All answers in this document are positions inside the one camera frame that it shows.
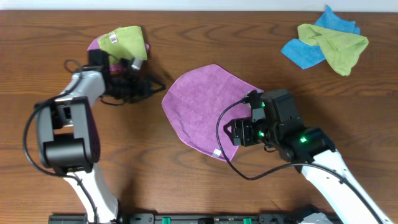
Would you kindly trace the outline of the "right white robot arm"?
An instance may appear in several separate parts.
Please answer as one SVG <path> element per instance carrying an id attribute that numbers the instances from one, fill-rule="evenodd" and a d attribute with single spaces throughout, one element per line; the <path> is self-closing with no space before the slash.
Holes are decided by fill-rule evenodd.
<path id="1" fill-rule="evenodd" d="M 235 146 L 263 143 L 274 148 L 324 196 L 343 223 L 391 223 L 346 166 L 333 141 L 318 127 L 307 127 L 293 96 L 284 89 L 250 91 L 241 104 L 247 118 L 232 119 L 223 129 Z"/>

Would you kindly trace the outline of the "purple microfiber cloth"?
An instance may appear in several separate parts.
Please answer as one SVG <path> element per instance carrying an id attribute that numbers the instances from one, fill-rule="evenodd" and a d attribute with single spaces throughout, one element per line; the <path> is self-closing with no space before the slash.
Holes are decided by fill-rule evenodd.
<path id="1" fill-rule="evenodd" d="M 221 161 L 231 160 L 238 146 L 231 143 L 223 125 L 251 115 L 247 105 L 231 108 L 216 128 L 220 114 L 251 90 L 261 90 L 217 64 L 196 68 L 179 77 L 162 100 L 162 108 L 180 140 Z"/>

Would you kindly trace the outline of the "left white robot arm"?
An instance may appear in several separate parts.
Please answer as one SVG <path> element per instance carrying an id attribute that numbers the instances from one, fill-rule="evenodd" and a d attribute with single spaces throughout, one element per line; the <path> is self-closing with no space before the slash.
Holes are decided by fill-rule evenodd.
<path id="1" fill-rule="evenodd" d="M 166 86 L 145 71 L 138 56 L 121 58 L 122 70 L 112 73 L 112 55 L 88 51 L 88 63 L 72 73 L 71 82 L 57 96 L 35 106 L 41 171 L 66 180 L 86 215 L 82 223 L 122 223 L 119 201 L 111 193 L 99 167 L 101 143 L 92 107 L 105 96 L 121 105 L 138 103 Z"/>

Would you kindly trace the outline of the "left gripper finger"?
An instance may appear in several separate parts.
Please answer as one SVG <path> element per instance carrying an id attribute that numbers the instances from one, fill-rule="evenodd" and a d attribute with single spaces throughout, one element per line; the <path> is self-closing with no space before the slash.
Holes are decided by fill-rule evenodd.
<path id="1" fill-rule="evenodd" d="M 137 93 L 137 94 L 135 94 L 134 96 L 131 97 L 130 103 L 138 103 L 138 102 L 140 102 L 142 100 L 150 98 L 154 94 L 159 93 L 159 92 L 161 92 L 163 90 L 164 90 L 163 88 L 159 88 L 159 89 L 156 89 L 156 90 L 149 89 L 149 90 L 146 90 L 146 91 L 143 91 L 143 92 L 139 92 L 139 93 Z"/>
<path id="2" fill-rule="evenodd" d="M 144 83 L 145 83 L 146 92 L 160 92 L 166 89 L 166 86 L 151 74 L 146 75 Z"/>

